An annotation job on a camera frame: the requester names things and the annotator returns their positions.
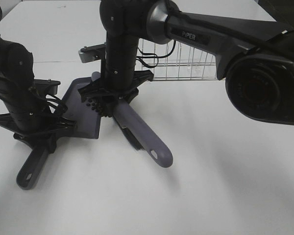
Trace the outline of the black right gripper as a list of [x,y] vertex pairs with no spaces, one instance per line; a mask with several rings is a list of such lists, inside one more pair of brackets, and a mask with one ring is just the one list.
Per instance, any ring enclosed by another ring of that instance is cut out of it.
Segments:
[[154,74],[150,70],[135,71],[133,80],[128,88],[115,89],[104,84],[104,79],[99,77],[91,81],[88,85],[79,88],[78,92],[82,102],[87,102],[89,98],[98,99],[104,108],[103,114],[100,117],[111,117],[113,109],[118,104],[120,99],[130,103],[139,93],[138,87],[146,81],[152,81]]

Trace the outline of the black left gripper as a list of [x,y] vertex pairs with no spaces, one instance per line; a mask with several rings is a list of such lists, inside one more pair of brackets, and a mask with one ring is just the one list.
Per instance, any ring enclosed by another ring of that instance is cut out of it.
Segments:
[[74,135],[76,121],[64,117],[44,117],[39,128],[24,131],[17,127],[10,114],[0,114],[0,127],[13,132],[14,139],[25,143],[32,149],[41,145],[49,153],[54,153],[59,138]]

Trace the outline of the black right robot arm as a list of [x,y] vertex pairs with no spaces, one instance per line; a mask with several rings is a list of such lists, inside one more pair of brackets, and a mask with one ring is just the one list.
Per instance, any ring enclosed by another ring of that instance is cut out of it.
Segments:
[[271,21],[184,13],[171,0],[103,0],[100,19],[106,43],[81,50],[84,62],[100,59],[99,80],[79,89],[110,116],[119,97],[142,79],[136,61],[155,54],[138,50],[144,39],[156,44],[181,42],[215,57],[216,76],[225,80],[233,106],[262,122],[294,125],[294,28]]

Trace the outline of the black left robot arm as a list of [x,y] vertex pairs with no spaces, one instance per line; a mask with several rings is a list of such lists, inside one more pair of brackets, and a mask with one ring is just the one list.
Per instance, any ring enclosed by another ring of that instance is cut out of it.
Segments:
[[0,36],[0,100],[8,110],[0,115],[0,127],[32,148],[42,146],[53,153],[57,140],[75,125],[62,117],[68,107],[56,96],[58,85],[35,79],[32,53]]

